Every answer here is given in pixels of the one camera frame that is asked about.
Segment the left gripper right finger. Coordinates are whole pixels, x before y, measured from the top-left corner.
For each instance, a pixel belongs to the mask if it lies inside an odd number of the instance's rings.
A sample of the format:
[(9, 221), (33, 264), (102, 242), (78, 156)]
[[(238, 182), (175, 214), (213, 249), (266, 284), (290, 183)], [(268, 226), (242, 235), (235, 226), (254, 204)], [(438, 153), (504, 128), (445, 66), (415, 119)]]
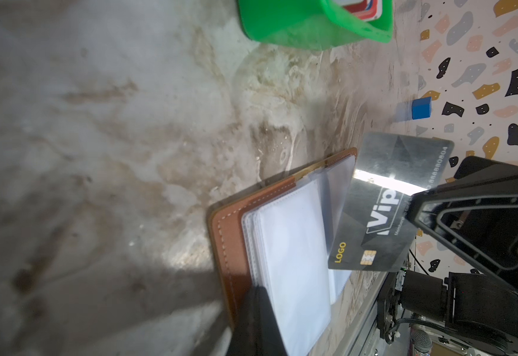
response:
[(264, 287), (257, 288), (257, 355), (287, 355), (278, 322)]

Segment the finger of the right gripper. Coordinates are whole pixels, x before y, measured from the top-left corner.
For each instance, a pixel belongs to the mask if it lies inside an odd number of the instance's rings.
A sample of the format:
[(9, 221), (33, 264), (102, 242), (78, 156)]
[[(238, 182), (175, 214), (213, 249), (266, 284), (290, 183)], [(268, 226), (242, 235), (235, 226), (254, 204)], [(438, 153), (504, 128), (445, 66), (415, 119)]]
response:
[(454, 181), (413, 195), (406, 217), (518, 294), (518, 166), (467, 157)]

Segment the green plastic card tray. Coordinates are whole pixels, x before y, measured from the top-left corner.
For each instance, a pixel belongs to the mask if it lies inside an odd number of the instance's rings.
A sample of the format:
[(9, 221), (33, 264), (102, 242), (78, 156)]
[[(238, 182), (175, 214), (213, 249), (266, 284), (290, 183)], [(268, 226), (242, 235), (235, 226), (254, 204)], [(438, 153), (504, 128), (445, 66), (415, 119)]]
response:
[(388, 43), (394, 32), (394, 2), (384, 1), (378, 19), (364, 22), (334, 1), (239, 1), (251, 40), (306, 50), (327, 50), (363, 40)]

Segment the brown leather card holder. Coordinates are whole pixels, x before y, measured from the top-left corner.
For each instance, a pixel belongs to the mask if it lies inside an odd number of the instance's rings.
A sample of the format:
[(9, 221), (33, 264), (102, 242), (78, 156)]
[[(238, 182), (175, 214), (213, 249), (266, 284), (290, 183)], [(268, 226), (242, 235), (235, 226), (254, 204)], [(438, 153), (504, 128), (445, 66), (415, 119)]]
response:
[(307, 355), (348, 271), (328, 257), (358, 152), (341, 151), (211, 212), (208, 231), (233, 331), (252, 287), (268, 292), (287, 355)]

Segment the dark green VIP credit card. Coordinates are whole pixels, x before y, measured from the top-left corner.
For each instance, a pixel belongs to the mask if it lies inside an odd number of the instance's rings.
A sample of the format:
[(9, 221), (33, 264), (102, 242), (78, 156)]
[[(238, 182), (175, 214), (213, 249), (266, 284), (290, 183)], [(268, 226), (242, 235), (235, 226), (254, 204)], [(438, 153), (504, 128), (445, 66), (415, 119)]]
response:
[(440, 184), (454, 147), (447, 139), (366, 134), (328, 267), (387, 272), (401, 268), (417, 233), (406, 219), (411, 200)]

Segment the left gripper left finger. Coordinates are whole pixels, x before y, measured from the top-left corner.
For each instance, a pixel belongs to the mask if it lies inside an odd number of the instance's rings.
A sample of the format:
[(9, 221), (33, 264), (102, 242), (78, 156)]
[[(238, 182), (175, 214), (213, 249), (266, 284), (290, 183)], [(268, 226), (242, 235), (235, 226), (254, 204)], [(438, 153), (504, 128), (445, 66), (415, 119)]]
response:
[(259, 297), (256, 287), (252, 287), (247, 293), (240, 309), (235, 330), (226, 352), (227, 356), (253, 356), (257, 355), (258, 344), (258, 311)]

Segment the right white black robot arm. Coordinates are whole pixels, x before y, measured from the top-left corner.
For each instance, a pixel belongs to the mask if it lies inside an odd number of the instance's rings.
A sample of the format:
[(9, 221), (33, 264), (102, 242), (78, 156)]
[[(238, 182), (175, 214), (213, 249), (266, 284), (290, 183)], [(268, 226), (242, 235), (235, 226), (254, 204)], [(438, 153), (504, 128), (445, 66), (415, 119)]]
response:
[(408, 271), (401, 290), (389, 275), (378, 297), (381, 337), (393, 342), (405, 323), (387, 314), (399, 303), (415, 313), (409, 325), (466, 349), (518, 355), (518, 166), (467, 157), (453, 182), (412, 197), (407, 219), (475, 272), (440, 279)]

